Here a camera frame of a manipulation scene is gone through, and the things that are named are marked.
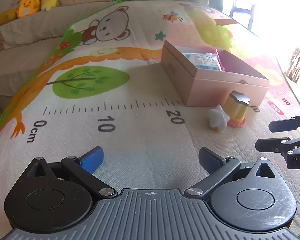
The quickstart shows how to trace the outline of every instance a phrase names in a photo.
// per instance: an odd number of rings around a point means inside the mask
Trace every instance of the cartoon bee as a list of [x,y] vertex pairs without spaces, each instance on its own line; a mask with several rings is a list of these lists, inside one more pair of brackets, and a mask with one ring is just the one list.
[[183,21],[183,19],[181,17],[178,17],[178,13],[171,11],[170,14],[164,14],[163,18],[167,21],[176,21],[176,20],[180,20],[180,22]]

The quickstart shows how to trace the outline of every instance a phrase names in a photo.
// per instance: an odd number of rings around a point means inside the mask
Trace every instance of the star-shaped object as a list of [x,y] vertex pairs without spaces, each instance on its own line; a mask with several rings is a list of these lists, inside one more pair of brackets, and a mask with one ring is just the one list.
[[230,116],[223,111],[221,105],[217,105],[215,109],[210,109],[208,117],[210,127],[221,131],[227,128],[227,122],[230,120]]
[[163,32],[159,32],[159,33],[156,33],[155,34],[155,40],[160,40],[160,41],[163,41],[163,38],[165,37],[166,35],[163,34]]

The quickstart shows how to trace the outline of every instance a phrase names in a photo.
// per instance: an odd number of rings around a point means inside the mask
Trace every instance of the pink item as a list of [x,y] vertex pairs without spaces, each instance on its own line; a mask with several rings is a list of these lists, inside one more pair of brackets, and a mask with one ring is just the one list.
[[233,128],[241,128],[246,123],[246,119],[244,118],[242,123],[236,124],[234,122],[227,122],[227,126],[233,127]]
[[162,49],[161,64],[186,106],[216,106],[225,103],[235,90],[250,98],[252,106],[260,106],[269,80],[231,53],[218,49],[226,71],[196,68],[182,53],[215,53],[216,48],[194,44],[175,47],[167,40]]

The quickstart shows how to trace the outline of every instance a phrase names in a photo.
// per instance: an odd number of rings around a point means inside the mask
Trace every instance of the white star toy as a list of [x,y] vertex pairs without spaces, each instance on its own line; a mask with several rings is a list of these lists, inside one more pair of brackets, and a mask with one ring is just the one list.
[[208,111],[208,117],[210,127],[220,131],[227,128],[227,122],[230,120],[230,116],[223,111],[221,105],[217,105],[215,109],[210,109]]

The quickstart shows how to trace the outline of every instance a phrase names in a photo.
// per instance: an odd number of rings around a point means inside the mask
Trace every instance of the metal screw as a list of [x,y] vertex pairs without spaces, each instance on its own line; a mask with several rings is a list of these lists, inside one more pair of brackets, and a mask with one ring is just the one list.
[[187,193],[192,196],[199,196],[203,193],[203,191],[197,187],[192,187],[187,190]]
[[102,188],[101,190],[99,190],[99,194],[103,196],[111,196],[114,194],[114,190],[108,187]]

